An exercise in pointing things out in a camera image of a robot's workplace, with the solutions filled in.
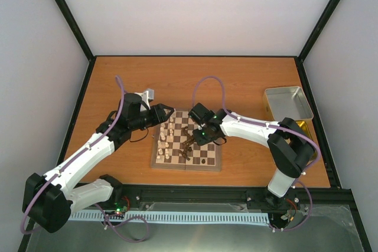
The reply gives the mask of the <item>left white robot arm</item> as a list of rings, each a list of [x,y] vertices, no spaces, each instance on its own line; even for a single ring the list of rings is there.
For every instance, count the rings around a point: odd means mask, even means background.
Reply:
[[[49,233],[58,231],[72,214],[98,202],[117,206],[122,202],[122,184],[109,175],[77,186],[94,166],[128,141],[132,132],[147,130],[166,122],[174,108],[151,106],[153,91],[126,93],[119,107],[96,129],[74,154],[44,175],[34,173],[25,183],[23,213]]]

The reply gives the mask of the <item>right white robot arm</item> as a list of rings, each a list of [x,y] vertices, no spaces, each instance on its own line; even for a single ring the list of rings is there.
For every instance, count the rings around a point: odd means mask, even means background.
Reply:
[[[287,117],[280,122],[270,122],[224,109],[213,112],[201,103],[197,103],[188,116],[198,125],[198,129],[193,131],[193,138],[199,146],[236,137],[267,147],[276,166],[267,190],[277,198],[284,197],[307,170],[310,159],[320,152],[297,122]]]

